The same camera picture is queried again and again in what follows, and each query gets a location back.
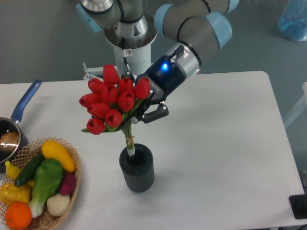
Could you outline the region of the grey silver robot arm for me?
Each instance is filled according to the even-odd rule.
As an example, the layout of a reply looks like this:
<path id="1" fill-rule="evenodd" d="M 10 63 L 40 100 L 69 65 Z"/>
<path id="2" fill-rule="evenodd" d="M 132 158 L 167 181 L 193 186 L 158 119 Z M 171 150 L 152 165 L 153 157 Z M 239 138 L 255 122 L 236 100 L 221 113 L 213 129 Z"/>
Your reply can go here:
<path id="1" fill-rule="evenodd" d="M 141 0 L 82 0 L 76 11 L 94 33 L 104 32 L 113 46 L 119 74 L 150 81 L 148 99 L 122 127 L 168 115 L 165 100 L 185 79 L 197 74 L 232 37 L 226 15 L 236 0 L 189 0 L 162 5 L 154 16 Z"/>

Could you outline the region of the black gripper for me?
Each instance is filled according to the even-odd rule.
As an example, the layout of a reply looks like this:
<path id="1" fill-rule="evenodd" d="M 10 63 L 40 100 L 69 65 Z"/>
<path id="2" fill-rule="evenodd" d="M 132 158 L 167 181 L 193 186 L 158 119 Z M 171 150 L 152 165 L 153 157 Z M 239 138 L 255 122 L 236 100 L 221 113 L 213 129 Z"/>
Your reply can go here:
<path id="1" fill-rule="evenodd" d="M 167 59 L 167 55 L 161 56 L 153 63 L 143 74 L 138 77 L 130 70 L 123 72 L 120 79 L 129 78 L 131 81 L 138 83 L 142 77 L 149 78 L 150 90 L 153 90 L 153 96 L 149 97 L 148 105 L 144 105 L 130 119 L 130 122 L 136 124 L 143 121 L 145 124 L 161 119 L 169 115 L 168 107 L 164 100 L 171 94 L 180 84 L 182 84 L 186 76 L 181 71 L 178 64 Z M 152 104 L 158 104 L 154 111 L 145 113 Z"/>

